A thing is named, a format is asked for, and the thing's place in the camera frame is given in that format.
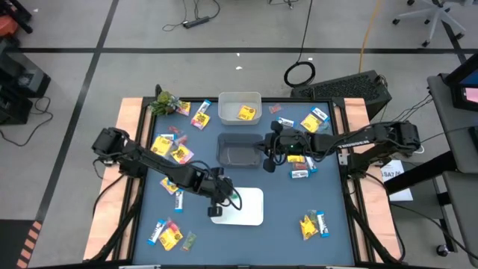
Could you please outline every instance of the yellow snack package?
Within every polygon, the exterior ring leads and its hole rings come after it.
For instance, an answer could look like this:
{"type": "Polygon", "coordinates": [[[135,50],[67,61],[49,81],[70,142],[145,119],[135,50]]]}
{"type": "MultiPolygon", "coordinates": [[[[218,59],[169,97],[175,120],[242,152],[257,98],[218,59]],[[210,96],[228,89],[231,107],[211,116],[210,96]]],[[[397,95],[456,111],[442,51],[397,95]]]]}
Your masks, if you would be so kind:
{"type": "Polygon", "coordinates": [[[319,129],[320,121],[314,115],[309,114],[300,124],[304,126],[307,131],[316,132],[319,129]]]}
{"type": "Polygon", "coordinates": [[[317,232],[319,232],[307,215],[304,216],[304,221],[300,220],[300,229],[302,230],[302,236],[304,240],[311,238],[312,235],[315,235],[317,232]]]}
{"type": "Polygon", "coordinates": [[[179,144],[178,149],[171,152],[171,155],[178,163],[185,164],[194,156],[194,153],[185,145],[179,144]]]}
{"type": "Polygon", "coordinates": [[[189,116],[189,111],[191,110],[191,102],[179,101],[178,108],[176,111],[185,116],[189,116]]]}
{"type": "Polygon", "coordinates": [[[164,250],[170,251],[182,239],[179,229],[166,229],[159,235],[159,241],[163,244],[164,250]]]}
{"type": "Polygon", "coordinates": [[[302,155],[289,155],[289,156],[287,156],[287,162],[305,163],[305,157],[302,156],[302,155]]]}
{"type": "Polygon", "coordinates": [[[176,184],[172,183],[170,179],[165,177],[163,180],[161,180],[161,186],[163,186],[167,192],[169,192],[171,195],[173,195],[179,188],[176,186],[176,184]]]}
{"type": "Polygon", "coordinates": [[[195,127],[199,128],[199,130],[203,130],[204,127],[209,123],[209,116],[202,113],[198,112],[196,115],[194,115],[194,118],[191,120],[191,124],[194,125],[195,127]]]}
{"type": "Polygon", "coordinates": [[[253,120],[255,116],[255,109],[248,107],[247,105],[243,105],[240,107],[238,119],[239,120],[253,120]]]}
{"type": "Polygon", "coordinates": [[[151,151],[158,155],[165,156],[170,151],[172,145],[173,142],[171,140],[158,136],[152,144],[151,151]]]}

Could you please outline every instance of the computer monitor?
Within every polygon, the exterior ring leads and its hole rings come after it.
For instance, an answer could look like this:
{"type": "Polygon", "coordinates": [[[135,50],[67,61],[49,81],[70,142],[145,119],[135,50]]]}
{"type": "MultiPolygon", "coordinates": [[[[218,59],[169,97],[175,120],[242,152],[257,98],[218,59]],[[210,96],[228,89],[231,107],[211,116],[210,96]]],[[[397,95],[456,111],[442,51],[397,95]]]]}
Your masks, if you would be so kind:
{"type": "Polygon", "coordinates": [[[478,111],[478,54],[447,75],[444,82],[451,89],[455,108],[478,111]]]}

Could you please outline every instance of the clear plastic container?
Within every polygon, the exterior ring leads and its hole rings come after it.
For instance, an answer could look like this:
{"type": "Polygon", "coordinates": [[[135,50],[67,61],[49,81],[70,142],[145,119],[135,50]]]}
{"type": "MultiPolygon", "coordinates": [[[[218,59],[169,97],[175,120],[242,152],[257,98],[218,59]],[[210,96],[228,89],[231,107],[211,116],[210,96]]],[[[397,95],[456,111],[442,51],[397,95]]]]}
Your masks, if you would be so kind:
{"type": "Polygon", "coordinates": [[[217,161],[223,167],[256,168],[262,152],[254,144],[263,140],[260,134],[228,134],[217,136],[217,161]]]}
{"type": "Polygon", "coordinates": [[[261,94],[256,92],[231,92],[219,95],[219,118],[224,125],[255,125],[262,116],[261,94]],[[239,120],[240,107],[247,105],[255,109],[254,119],[239,120]]]}

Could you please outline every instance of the green plant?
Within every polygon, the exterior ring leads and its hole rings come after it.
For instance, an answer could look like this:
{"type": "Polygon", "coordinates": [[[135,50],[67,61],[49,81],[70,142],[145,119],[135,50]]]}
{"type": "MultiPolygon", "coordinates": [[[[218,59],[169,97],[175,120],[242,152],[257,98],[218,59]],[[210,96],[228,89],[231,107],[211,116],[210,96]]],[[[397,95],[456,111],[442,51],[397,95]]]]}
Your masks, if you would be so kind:
{"type": "Polygon", "coordinates": [[[167,91],[162,91],[156,101],[151,102],[149,107],[154,115],[168,115],[173,113],[179,104],[179,99],[167,91]]]}

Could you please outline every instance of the white paper sign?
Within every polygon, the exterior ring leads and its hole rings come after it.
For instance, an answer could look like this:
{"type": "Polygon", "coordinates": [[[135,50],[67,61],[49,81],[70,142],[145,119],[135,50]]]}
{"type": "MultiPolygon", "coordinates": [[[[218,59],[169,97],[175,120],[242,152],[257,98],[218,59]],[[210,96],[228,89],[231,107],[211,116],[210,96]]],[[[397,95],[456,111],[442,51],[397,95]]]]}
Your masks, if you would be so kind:
{"type": "MultiPolygon", "coordinates": [[[[398,176],[401,173],[403,173],[402,162],[398,160],[392,160],[387,165],[382,167],[383,182],[393,179],[395,176],[398,176]]],[[[409,188],[399,191],[390,195],[390,201],[413,201],[412,192],[410,192],[409,188]]]]}

